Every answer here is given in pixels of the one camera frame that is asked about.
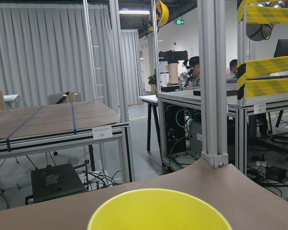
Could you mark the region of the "yellow black striped barrier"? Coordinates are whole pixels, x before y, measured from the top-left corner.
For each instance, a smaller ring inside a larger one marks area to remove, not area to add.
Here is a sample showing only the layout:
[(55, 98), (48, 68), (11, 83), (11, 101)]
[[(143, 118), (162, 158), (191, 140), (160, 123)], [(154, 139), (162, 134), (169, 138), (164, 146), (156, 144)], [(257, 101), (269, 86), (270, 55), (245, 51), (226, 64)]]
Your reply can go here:
[(288, 93), (288, 54), (274, 57), (277, 39), (288, 36), (288, 0), (237, 2), (237, 100)]

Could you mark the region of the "person in plaid shirt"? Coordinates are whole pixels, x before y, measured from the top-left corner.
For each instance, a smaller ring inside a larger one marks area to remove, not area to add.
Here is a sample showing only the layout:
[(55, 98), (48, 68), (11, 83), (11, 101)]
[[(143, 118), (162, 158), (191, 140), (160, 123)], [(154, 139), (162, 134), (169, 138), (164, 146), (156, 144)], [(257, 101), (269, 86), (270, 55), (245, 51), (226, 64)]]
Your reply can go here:
[(200, 84), (200, 59), (199, 56), (194, 56), (183, 62), (187, 72), (179, 75), (180, 90), (194, 90), (201, 87)]

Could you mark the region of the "yellow hard hat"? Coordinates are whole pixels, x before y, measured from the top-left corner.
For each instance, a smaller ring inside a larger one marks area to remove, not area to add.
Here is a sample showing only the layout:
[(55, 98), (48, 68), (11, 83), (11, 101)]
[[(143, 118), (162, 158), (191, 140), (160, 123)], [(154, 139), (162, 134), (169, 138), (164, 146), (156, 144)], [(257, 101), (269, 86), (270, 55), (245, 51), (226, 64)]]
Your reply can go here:
[[(159, 28), (164, 26), (168, 22), (169, 18), (169, 10), (168, 7), (161, 1), (161, 0), (156, 0), (156, 26), (157, 26), (157, 31), (159, 31)], [(152, 21), (152, 13), (150, 12), (149, 14), (149, 19), (148, 19), (148, 32), (149, 34), (153, 34), (153, 21)]]

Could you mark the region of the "aluminium frame post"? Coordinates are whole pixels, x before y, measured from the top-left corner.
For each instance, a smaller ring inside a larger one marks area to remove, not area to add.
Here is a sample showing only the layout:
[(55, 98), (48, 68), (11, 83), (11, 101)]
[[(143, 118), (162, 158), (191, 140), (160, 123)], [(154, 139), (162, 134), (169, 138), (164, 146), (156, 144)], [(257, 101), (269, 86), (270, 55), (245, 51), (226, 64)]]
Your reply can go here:
[(228, 164), (225, 2), (199, 0), (202, 157), (214, 168)]

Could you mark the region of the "neighbouring brown covered table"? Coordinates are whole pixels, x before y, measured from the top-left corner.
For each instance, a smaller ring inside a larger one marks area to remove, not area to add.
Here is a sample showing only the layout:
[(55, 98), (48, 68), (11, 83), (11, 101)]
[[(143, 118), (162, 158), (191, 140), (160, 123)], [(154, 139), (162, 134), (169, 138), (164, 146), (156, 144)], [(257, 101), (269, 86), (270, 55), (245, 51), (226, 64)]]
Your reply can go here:
[(115, 140), (122, 181), (132, 182), (129, 122), (99, 100), (0, 111), (0, 159)]

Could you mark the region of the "yellow plastic cup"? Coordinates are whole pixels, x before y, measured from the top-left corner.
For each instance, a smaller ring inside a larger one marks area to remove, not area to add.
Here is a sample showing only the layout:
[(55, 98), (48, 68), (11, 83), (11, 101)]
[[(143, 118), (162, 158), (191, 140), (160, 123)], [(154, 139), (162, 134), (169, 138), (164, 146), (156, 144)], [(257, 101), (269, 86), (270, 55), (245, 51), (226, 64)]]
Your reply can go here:
[(119, 194), (92, 215), (89, 230), (229, 230), (223, 215), (183, 192), (147, 188)]

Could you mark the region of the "black computer case on floor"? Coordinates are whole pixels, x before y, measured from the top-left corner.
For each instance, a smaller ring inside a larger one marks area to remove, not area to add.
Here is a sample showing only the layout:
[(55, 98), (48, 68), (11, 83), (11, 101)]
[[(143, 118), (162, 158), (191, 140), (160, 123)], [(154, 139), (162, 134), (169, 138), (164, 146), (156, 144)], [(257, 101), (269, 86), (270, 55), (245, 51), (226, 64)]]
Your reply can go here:
[(33, 194), (25, 198), (25, 204), (70, 196), (85, 191), (84, 184), (72, 164), (67, 163), (31, 171)]

